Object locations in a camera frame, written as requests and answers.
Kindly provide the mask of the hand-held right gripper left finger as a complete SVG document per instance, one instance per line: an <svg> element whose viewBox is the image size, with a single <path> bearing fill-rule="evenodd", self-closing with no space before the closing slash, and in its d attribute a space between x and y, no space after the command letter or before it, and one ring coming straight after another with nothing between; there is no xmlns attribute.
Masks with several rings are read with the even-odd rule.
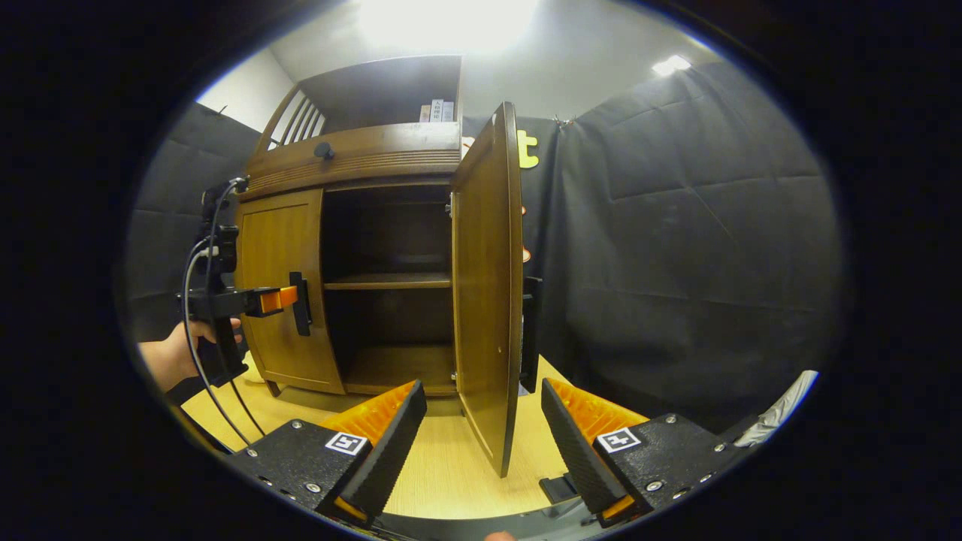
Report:
<svg viewBox="0 0 962 541"><path fill-rule="evenodd" d="M288 421L226 462L298 506L370 527L394 492L426 412L415 379L319 424Z"/></svg>

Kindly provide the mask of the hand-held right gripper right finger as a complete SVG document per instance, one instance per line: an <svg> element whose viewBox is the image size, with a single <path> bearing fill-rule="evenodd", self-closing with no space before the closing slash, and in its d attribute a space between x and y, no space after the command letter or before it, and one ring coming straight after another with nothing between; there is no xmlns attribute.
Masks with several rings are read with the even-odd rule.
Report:
<svg viewBox="0 0 962 541"><path fill-rule="evenodd" d="M677 413L647 418L556 378L540 407L575 490L604 527L672 506L750 453Z"/></svg>

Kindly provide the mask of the black door handle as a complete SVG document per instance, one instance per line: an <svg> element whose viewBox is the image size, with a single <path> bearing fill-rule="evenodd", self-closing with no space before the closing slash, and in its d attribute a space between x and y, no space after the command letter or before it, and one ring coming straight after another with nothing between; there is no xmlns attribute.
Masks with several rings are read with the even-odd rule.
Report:
<svg viewBox="0 0 962 541"><path fill-rule="evenodd" d="M522 291L522 345L520 346L519 386L532 394L537 390L537 328L540 312L539 290L542 280L525 277Z"/></svg>
<svg viewBox="0 0 962 541"><path fill-rule="evenodd" d="M289 273L289 281L298 295L298 298L296 298L292 304L293 319L295 319L298 334L302 337L309 337L313 317L310 311L308 281L303 278L302 273L298 273L297 271Z"/></svg>

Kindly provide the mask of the wooden shoe cabinet door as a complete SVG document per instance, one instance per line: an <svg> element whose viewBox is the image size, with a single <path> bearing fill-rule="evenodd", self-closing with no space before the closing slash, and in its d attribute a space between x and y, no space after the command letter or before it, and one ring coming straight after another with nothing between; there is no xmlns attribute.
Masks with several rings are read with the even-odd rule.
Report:
<svg viewBox="0 0 962 541"><path fill-rule="evenodd" d="M461 411L498 477L510 469L522 360L522 189L516 108L488 117L451 182L452 302Z"/></svg>
<svg viewBox="0 0 962 541"><path fill-rule="evenodd" d="M267 318L243 317L252 359L275 394L279 385L346 394L325 317L320 253L323 195L323 189L306 189L250 200L237 209L237 287L285 287L291 285L293 273L307 284L307 336L299 333L292 306Z"/></svg>

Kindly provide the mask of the wooden double-door shoe cabinet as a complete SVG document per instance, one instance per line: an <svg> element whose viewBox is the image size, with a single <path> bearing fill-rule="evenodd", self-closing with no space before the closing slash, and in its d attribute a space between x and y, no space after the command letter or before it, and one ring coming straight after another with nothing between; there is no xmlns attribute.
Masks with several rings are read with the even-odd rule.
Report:
<svg viewBox="0 0 962 541"><path fill-rule="evenodd" d="M461 123L461 64L454 54L378 59L293 83L252 157L323 134L419 122L420 106L433 99L454 101ZM324 192L324 310L346 394L379 394L413 378L431 396L455 391L446 211L453 174L308 188Z"/></svg>

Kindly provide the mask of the black backdrop cloth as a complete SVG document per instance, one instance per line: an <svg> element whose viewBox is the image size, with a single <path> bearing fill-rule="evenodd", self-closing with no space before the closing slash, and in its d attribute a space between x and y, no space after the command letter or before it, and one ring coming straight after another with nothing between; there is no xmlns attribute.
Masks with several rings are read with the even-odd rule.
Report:
<svg viewBox="0 0 962 541"><path fill-rule="evenodd" d="M844 282L833 191L755 78L712 62L558 130L518 116L538 353L649 416L728 431L827 362Z"/></svg>
<svg viewBox="0 0 962 541"><path fill-rule="evenodd" d="M199 103L188 106L151 158L132 211L123 279L135 342L159 341L180 321L175 295L201 229L201 196L245 172L261 133Z"/></svg>

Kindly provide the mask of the grooved wooden drawer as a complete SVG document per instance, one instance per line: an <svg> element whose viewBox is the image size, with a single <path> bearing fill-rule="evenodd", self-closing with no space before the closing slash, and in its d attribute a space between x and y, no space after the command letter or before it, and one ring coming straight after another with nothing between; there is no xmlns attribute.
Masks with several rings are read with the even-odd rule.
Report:
<svg viewBox="0 0 962 541"><path fill-rule="evenodd" d="M334 158L313 148L327 141ZM321 134L274 150L255 152L248 163L247 202L330 183L394 176L453 174L461 163L461 123L379 125Z"/></svg>

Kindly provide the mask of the white grey cloth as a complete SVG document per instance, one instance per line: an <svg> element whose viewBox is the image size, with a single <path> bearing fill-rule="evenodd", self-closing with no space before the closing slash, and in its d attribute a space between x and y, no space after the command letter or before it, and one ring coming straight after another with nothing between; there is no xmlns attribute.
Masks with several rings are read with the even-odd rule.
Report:
<svg viewBox="0 0 962 541"><path fill-rule="evenodd" d="M742 431L739 437L733 441L733 445L737 448L747 449L769 441L803 403L819 376L820 373L817 370L801 372L796 380L783 391L783 394L767 410L763 411L748 428Z"/></svg>

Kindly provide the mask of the large ceiling light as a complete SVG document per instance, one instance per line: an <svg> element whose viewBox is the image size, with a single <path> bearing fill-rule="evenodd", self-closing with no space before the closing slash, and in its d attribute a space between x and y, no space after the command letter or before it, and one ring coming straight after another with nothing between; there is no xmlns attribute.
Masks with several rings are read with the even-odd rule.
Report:
<svg viewBox="0 0 962 541"><path fill-rule="evenodd" d="M375 44L495 51L518 40L540 0L358 0L358 26Z"/></svg>

